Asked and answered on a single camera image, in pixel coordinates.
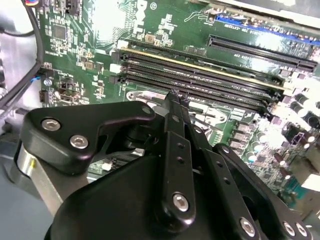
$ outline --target cable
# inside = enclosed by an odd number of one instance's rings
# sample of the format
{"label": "cable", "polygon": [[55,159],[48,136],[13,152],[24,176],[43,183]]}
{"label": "cable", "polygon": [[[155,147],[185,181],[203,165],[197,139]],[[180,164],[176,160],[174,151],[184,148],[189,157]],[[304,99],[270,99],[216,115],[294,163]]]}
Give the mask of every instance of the cable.
{"label": "cable", "polygon": [[30,22],[34,31],[37,47],[36,60],[34,66],[26,73],[26,75],[3,98],[0,99],[0,109],[6,106],[28,83],[30,83],[30,80],[37,74],[44,61],[44,46],[38,27],[38,21],[33,13],[33,10],[26,5],[24,5],[24,7],[30,18]]}
{"label": "cable", "polygon": [[16,37],[16,38],[26,38],[26,37],[33,36],[35,34],[35,31],[32,30],[26,33],[13,33],[13,32],[5,31],[2,27],[0,27],[0,33],[8,36]]}

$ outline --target chip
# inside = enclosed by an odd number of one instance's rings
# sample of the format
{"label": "chip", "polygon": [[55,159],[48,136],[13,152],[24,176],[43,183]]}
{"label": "chip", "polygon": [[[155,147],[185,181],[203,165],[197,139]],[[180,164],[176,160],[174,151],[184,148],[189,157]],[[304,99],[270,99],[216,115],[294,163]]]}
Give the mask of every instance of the chip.
{"label": "chip", "polygon": [[52,26],[52,36],[56,39],[66,40],[67,38],[67,29],[65,26]]}

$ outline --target black pcie slot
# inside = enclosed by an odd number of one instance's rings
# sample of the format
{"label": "black pcie slot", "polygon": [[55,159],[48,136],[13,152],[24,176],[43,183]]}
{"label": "black pcie slot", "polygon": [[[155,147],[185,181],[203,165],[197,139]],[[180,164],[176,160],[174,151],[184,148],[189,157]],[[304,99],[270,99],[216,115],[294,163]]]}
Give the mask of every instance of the black pcie slot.
{"label": "black pcie slot", "polygon": [[202,71],[202,70],[194,69],[192,67],[188,67],[188,66],[185,66],[185,65],[179,65],[179,64],[172,63],[172,62],[167,62],[167,61],[164,61],[164,60],[155,59],[155,58],[151,58],[151,57],[147,57],[147,56],[143,56],[143,55],[137,55],[137,54],[133,54],[133,53],[126,53],[125,57],[124,57],[124,60],[125,61],[131,60],[131,61],[133,61],[133,62],[131,62],[132,64],[134,64],[134,62],[137,62],[137,64],[138,63],[144,63],[144,64],[162,65],[162,66],[166,66],[168,68],[175,68],[176,70],[184,71],[185,73],[188,73],[188,74],[192,74],[192,75],[196,74],[196,75],[202,76],[204,78],[214,78],[214,79],[217,79],[217,80],[220,80],[220,81],[223,81],[223,82],[241,85],[241,86],[246,87],[246,88],[251,88],[252,90],[263,92],[264,94],[273,94],[274,93],[273,89],[270,89],[270,87],[267,87],[267,86],[264,86],[264,85],[259,85],[259,84],[256,84],[256,83],[243,81],[243,80],[240,80],[238,78],[219,75],[217,73]]}
{"label": "black pcie slot", "polygon": [[220,93],[224,93],[226,95],[238,96],[239,98],[247,99],[247,101],[254,102],[256,104],[259,104],[261,101],[268,101],[268,103],[270,103],[270,101],[271,101],[270,97],[266,98],[264,96],[252,95],[249,92],[242,92],[242,91],[238,91],[238,90],[234,90],[234,89],[229,89],[229,88],[225,88],[223,86],[214,85],[210,82],[205,82],[202,80],[197,80],[197,79],[193,79],[193,78],[174,75],[169,72],[161,72],[158,70],[145,68],[145,67],[141,67],[138,65],[130,65],[128,67],[128,72],[137,72],[142,75],[145,74],[145,75],[157,76],[160,78],[166,78],[170,81],[181,81],[186,84],[190,84],[192,86],[196,86],[199,88],[205,88],[207,90],[217,91]]}
{"label": "black pcie slot", "polygon": [[118,76],[116,78],[119,78],[119,82],[132,82],[132,83],[142,84],[142,85],[153,87],[153,88],[158,87],[161,89],[166,89],[168,91],[177,90],[179,93],[186,94],[190,97],[195,97],[203,100],[210,100],[216,104],[223,104],[233,108],[236,107],[236,108],[240,108],[248,111],[253,111],[253,112],[260,113],[262,115],[266,112],[265,107],[254,106],[254,105],[250,105],[243,102],[237,102],[234,100],[216,97],[214,95],[195,91],[187,87],[178,86],[173,83],[161,82],[155,79],[145,78],[144,76],[126,75],[124,79],[120,79],[120,77]]}
{"label": "black pcie slot", "polygon": [[[162,53],[170,53],[176,56],[181,56],[181,57],[185,57],[185,58],[189,58],[189,59],[194,59],[195,61],[203,61],[203,62],[207,62],[210,64],[214,64],[217,66],[221,66],[224,68],[228,68],[228,69],[232,69],[232,70],[237,70],[239,71],[239,73],[243,73],[243,72],[247,72],[250,74],[254,74],[256,76],[257,79],[261,80],[261,78],[269,78],[270,76],[268,74],[259,72],[259,71],[255,71],[252,69],[243,69],[242,67],[236,66],[236,65],[232,65],[232,64],[228,64],[226,62],[221,62],[221,61],[217,61],[211,58],[207,58],[207,57],[201,57],[198,55],[192,55],[190,53],[187,52],[183,52],[183,51],[178,51],[178,50],[174,50],[172,48],[166,48],[166,47],[162,47],[162,46],[156,46],[153,44],[149,44],[149,43],[145,43],[145,42],[141,42],[141,41],[136,41],[133,39],[128,40],[129,41],[129,45],[130,46],[138,46],[138,47],[143,47],[146,48],[148,50],[153,50],[154,54],[158,54],[159,52]],[[276,80],[277,82],[281,82],[282,80],[280,78],[277,77],[273,77],[274,80]]]}
{"label": "black pcie slot", "polygon": [[311,73],[318,65],[315,61],[289,56],[214,35],[210,36],[208,45],[215,49],[240,54],[250,58],[265,60],[279,66],[293,69],[297,68]]}

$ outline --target screw hole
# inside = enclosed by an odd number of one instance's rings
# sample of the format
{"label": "screw hole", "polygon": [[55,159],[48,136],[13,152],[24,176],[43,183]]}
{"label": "screw hole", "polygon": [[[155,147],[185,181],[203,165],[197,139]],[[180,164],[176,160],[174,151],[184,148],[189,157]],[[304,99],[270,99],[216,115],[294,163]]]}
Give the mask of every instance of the screw hole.
{"label": "screw hole", "polygon": [[177,159],[177,161],[178,161],[179,163],[181,163],[181,164],[184,164],[184,163],[185,163],[185,160],[184,160],[182,157],[180,157],[180,156],[178,156],[176,159]]}
{"label": "screw hole", "polygon": [[179,147],[180,149],[184,149],[184,148],[185,148],[185,145],[183,145],[183,144],[181,144],[181,143],[178,143],[178,147]]}
{"label": "screw hole", "polygon": [[230,184],[231,184],[231,182],[229,181],[229,179],[228,179],[228,178],[224,177],[224,178],[223,178],[223,180],[224,180],[224,182],[225,182],[226,184],[228,184],[228,185],[230,185]]}
{"label": "screw hole", "polygon": [[222,167],[223,167],[222,163],[221,163],[221,162],[219,162],[219,161],[217,161],[217,162],[216,162],[216,164],[217,164],[220,168],[222,168]]}

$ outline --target silver metal part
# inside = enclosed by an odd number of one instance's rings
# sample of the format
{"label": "silver metal part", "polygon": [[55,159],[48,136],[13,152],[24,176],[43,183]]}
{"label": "silver metal part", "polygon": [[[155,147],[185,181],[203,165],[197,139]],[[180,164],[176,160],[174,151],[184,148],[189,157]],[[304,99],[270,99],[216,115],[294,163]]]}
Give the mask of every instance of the silver metal part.
{"label": "silver metal part", "polygon": [[295,236],[296,232],[295,230],[292,228],[292,226],[290,226],[289,223],[287,223],[286,221],[283,222],[284,228],[285,230],[288,232],[288,234],[290,234],[291,236]]}
{"label": "silver metal part", "polygon": [[43,84],[44,84],[45,86],[47,86],[47,87],[50,87],[50,86],[52,85],[52,81],[47,78],[47,79],[45,79],[45,80],[43,81]]}
{"label": "silver metal part", "polygon": [[201,128],[198,127],[198,126],[194,126],[194,130],[195,130],[198,134],[202,133]]}
{"label": "silver metal part", "polygon": [[85,149],[88,147],[89,142],[84,136],[74,135],[70,138],[70,144],[76,149]]}
{"label": "silver metal part", "polygon": [[304,229],[303,226],[300,225],[300,223],[296,222],[295,225],[298,228],[299,232],[302,234],[302,236],[306,237],[308,235],[307,231]]}
{"label": "silver metal part", "polygon": [[142,110],[143,110],[146,114],[150,114],[150,113],[151,113],[150,109],[149,109],[148,107],[146,107],[146,106],[144,106],[144,107],[142,108]]}
{"label": "silver metal part", "polygon": [[53,216],[68,196],[88,184],[87,173],[78,176],[61,174],[46,162],[28,153],[23,145],[20,148],[17,165],[31,178]]}
{"label": "silver metal part", "polygon": [[55,119],[45,119],[41,123],[42,127],[47,131],[57,131],[61,128],[60,123]]}
{"label": "silver metal part", "polygon": [[240,219],[240,224],[242,229],[246,232],[246,234],[248,234],[250,237],[254,237],[256,235],[256,230],[254,228],[254,226],[251,224],[251,222],[249,222],[247,219],[245,219],[244,217],[242,217]]}
{"label": "silver metal part", "polygon": [[227,154],[230,153],[229,149],[226,146],[222,146],[222,150]]}
{"label": "silver metal part", "polygon": [[175,120],[177,123],[180,122],[180,119],[179,119],[176,115],[173,115],[172,118],[173,118],[173,120]]}
{"label": "silver metal part", "polygon": [[173,196],[173,204],[181,211],[186,212],[189,209],[188,200],[181,194]]}

